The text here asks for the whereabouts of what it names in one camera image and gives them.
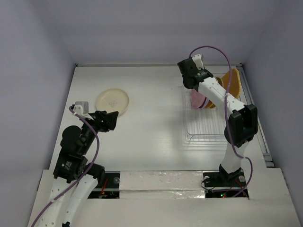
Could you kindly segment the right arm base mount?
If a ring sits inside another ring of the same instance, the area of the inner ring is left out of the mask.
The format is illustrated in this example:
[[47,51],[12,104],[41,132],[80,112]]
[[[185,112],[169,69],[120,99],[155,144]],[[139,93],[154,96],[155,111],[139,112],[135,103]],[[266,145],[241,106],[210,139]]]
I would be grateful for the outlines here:
[[244,172],[241,170],[238,176],[225,180],[218,171],[203,172],[201,187],[204,189],[205,198],[248,198],[247,189],[240,192],[246,185]]

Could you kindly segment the lilac round plate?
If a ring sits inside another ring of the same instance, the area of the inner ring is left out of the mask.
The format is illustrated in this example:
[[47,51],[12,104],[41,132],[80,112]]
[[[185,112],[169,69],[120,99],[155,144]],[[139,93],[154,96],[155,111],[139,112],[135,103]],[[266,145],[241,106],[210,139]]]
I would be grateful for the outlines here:
[[205,107],[208,105],[208,103],[209,103],[209,99],[206,98],[205,101],[204,101],[204,103],[203,103],[199,108],[200,108],[200,109],[205,108]]

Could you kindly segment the cream round plate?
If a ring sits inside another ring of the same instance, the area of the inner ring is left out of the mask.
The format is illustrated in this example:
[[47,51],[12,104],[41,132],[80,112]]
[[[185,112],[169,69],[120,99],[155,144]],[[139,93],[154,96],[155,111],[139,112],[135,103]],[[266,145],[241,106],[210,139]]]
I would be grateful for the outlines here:
[[129,96],[119,88],[110,88],[101,92],[95,101],[96,110],[107,113],[118,111],[119,116],[127,110],[128,106]]

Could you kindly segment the pink round plate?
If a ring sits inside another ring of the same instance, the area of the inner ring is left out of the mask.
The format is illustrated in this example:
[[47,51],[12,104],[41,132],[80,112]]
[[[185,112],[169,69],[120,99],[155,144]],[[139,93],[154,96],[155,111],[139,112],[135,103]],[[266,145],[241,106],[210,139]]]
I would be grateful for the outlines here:
[[206,97],[199,92],[197,92],[195,89],[191,90],[190,93],[190,102],[192,108],[199,109],[202,108],[205,104]]

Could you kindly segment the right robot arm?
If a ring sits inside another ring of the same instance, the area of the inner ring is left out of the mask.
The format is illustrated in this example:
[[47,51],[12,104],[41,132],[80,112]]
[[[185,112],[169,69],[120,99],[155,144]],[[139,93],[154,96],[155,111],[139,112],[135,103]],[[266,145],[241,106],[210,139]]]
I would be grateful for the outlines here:
[[258,109],[239,100],[241,82],[236,69],[229,68],[221,79],[217,79],[204,67],[199,55],[188,57],[177,66],[184,87],[205,97],[223,114],[227,147],[217,175],[208,178],[207,182],[215,182],[215,186],[230,185],[240,175],[246,147],[258,132]]

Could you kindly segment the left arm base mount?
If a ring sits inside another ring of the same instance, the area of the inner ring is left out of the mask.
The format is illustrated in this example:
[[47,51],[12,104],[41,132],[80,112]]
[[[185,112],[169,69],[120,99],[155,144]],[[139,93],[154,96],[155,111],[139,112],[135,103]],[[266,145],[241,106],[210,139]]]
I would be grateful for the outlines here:
[[99,183],[89,194],[89,199],[119,199],[120,172],[106,171],[103,183]]

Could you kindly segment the orange woven round plate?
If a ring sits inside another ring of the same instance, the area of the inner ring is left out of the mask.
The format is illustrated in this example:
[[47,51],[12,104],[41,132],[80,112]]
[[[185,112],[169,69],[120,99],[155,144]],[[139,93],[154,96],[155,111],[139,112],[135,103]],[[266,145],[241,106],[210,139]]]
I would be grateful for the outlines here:
[[211,101],[209,101],[205,107],[206,108],[215,108],[215,104],[213,104]]

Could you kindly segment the yellow-green woven round plate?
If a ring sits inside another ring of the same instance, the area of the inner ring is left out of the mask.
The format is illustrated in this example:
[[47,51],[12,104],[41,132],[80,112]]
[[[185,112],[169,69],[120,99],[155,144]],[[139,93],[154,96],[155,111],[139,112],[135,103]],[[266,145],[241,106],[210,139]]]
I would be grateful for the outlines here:
[[222,79],[220,77],[216,77],[216,80],[217,80],[218,84],[223,87]]

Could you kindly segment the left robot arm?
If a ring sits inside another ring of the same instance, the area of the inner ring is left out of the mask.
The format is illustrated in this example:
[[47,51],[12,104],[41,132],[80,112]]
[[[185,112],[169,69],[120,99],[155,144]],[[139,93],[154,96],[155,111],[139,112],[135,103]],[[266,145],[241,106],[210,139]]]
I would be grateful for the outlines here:
[[[87,113],[80,105],[72,105],[69,110],[83,126],[72,125],[62,133],[49,199],[33,221],[33,227],[74,226],[90,193],[105,181],[105,168],[95,164],[100,149],[98,133],[114,130],[119,112]],[[89,162],[86,153],[94,141],[97,151]]]

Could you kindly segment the orange woven rectangular tray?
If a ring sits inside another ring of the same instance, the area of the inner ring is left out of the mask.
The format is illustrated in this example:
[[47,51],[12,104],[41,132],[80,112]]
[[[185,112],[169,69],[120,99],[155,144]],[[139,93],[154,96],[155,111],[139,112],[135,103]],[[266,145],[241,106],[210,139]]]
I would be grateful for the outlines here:
[[241,94],[241,80],[240,74],[237,69],[231,70],[232,75],[230,72],[227,72],[223,77],[223,88],[226,90],[228,88],[229,80],[231,79],[231,84],[229,88],[229,93],[233,95],[235,98],[239,98]]

